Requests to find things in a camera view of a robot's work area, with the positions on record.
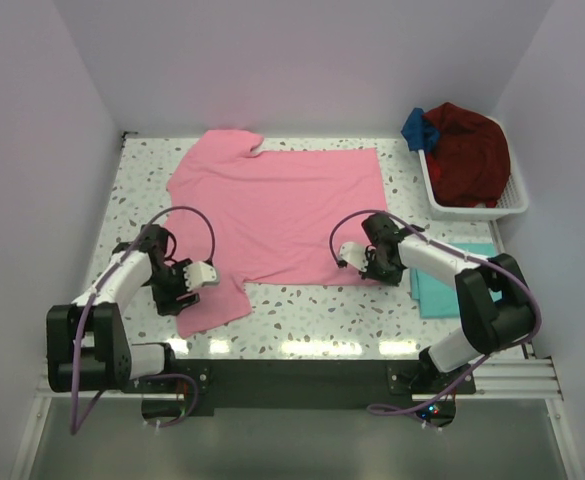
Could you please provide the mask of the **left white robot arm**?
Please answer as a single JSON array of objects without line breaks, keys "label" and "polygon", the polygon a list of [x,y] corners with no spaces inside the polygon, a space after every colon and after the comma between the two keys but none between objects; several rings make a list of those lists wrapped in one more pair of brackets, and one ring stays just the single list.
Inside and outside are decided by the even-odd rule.
[{"label": "left white robot arm", "polygon": [[196,292],[218,280],[214,268],[189,258],[168,257],[174,235],[149,225],[136,243],[118,244],[106,270],[69,304],[53,306],[46,316],[48,383],[57,393],[123,390],[141,377],[157,392],[172,390],[179,368],[165,343],[131,344],[123,313],[138,290],[149,287],[161,316],[176,316],[199,302]]}]

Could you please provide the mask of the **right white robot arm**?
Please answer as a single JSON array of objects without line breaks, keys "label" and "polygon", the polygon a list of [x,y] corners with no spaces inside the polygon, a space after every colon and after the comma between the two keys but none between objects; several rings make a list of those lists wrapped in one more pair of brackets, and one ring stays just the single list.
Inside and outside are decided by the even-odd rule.
[{"label": "right white robot arm", "polygon": [[420,270],[456,294],[460,327],[419,353],[413,386],[441,392],[452,382],[453,373],[470,362],[537,331],[539,307],[512,256],[473,255],[430,239],[413,225],[399,227],[381,212],[365,219],[362,228],[368,244],[344,243],[339,256],[363,279],[397,286],[406,270]]}]

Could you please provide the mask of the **pink t shirt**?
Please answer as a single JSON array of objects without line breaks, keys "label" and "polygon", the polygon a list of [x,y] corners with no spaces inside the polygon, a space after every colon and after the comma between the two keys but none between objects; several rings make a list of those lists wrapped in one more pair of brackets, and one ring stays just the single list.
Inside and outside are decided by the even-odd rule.
[{"label": "pink t shirt", "polygon": [[165,223],[178,258],[212,257],[220,283],[176,318],[187,338],[252,311],[247,283],[358,286],[352,269],[330,252],[363,243],[362,229],[345,216],[387,207],[375,149],[263,151],[262,136],[211,130],[192,146],[168,180],[176,210]]}]

